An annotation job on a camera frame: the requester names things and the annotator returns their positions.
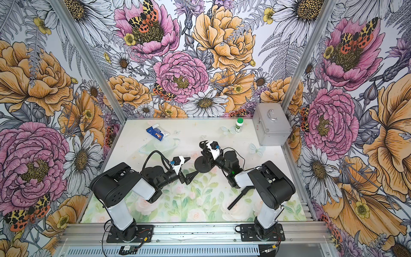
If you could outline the black round stand base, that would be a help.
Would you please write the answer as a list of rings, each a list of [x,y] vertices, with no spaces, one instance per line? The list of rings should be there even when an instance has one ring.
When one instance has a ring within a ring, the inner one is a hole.
[[[203,156],[195,160],[194,167],[199,173],[208,173],[212,169],[211,164]]]

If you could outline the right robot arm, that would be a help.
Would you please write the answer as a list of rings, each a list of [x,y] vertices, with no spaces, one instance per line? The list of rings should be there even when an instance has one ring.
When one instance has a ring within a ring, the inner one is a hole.
[[[201,141],[201,157],[195,161],[195,169],[208,173],[218,167],[233,188],[241,193],[228,206],[231,210],[249,190],[256,190],[263,204],[253,225],[242,224],[238,231],[243,242],[285,240],[278,218],[284,210],[284,203],[296,193],[292,181],[271,161],[245,170],[239,164],[239,154],[233,148],[225,152],[218,142]]]

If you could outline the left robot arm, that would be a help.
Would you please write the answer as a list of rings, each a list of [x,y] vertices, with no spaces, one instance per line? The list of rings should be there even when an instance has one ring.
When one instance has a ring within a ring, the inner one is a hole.
[[[199,172],[184,175],[181,166],[172,164],[168,171],[161,166],[154,166],[137,172],[122,162],[92,180],[90,188],[111,218],[112,226],[108,232],[107,243],[151,241],[154,227],[137,224],[128,209],[125,197],[133,192],[148,203],[154,203],[162,195],[163,187],[175,181],[190,184]]]

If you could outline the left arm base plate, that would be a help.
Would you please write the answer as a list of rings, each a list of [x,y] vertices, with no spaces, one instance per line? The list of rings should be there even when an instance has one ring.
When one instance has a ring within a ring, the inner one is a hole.
[[[153,225],[130,225],[124,231],[112,226],[107,236],[107,243],[150,243],[153,236]]]

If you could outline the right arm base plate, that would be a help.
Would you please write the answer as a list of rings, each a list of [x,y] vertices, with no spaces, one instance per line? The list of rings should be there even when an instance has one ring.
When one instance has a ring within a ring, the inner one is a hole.
[[[283,242],[286,240],[283,226],[280,223],[265,229],[258,224],[240,224],[235,227],[242,242]]]

